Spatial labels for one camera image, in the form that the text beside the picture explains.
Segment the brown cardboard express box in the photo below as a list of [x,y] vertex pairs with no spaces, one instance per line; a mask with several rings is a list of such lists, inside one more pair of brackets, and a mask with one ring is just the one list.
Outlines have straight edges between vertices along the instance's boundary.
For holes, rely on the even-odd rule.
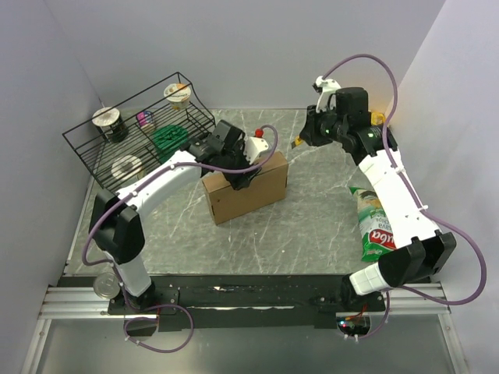
[[247,188],[234,190],[225,177],[212,174],[202,180],[213,222],[223,224],[286,197],[288,161],[280,151],[262,167]]

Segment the yellow utility knife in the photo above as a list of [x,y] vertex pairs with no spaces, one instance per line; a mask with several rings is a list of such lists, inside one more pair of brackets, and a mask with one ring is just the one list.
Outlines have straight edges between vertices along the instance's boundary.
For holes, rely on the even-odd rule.
[[302,142],[303,140],[299,136],[297,136],[291,143],[292,149],[298,147]]

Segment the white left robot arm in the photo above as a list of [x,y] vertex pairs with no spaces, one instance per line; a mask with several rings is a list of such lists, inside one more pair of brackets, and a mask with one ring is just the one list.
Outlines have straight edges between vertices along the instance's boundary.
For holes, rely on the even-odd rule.
[[181,143],[166,162],[137,182],[97,194],[89,236],[114,266],[130,308],[145,313],[154,304],[153,281],[141,258],[143,222],[149,214],[178,189],[213,171],[221,172],[234,190],[249,187],[261,169],[260,159],[272,150],[261,130],[248,136],[221,120],[212,131]]

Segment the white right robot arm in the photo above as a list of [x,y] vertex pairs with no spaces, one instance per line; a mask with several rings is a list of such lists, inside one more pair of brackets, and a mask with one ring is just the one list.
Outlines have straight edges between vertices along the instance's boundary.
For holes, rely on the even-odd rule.
[[384,208],[395,250],[374,265],[350,274],[341,291],[344,307],[356,311],[368,294],[397,288],[438,273],[456,247],[455,236],[441,232],[417,207],[402,181],[405,171],[390,131],[372,125],[368,93],[362,87],[340,87],[334,80],[318,81],[318,102],[310,105],[299,134],[309,146],[338,142],[367,177]]

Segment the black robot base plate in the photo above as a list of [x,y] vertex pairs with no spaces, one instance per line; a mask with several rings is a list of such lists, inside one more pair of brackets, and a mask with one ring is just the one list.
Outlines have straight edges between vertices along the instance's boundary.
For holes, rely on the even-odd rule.
[[153,290],[137,298],[124,297],[116,285],[100,286],[94,277],[63,277],[58,285],[105,300],[110,316],[156,316],[161,332],[190,327],[334,329],[341,314],[385,312],[387,306],[379,291],[354,295],[342,275],[178,274],[152,281]]

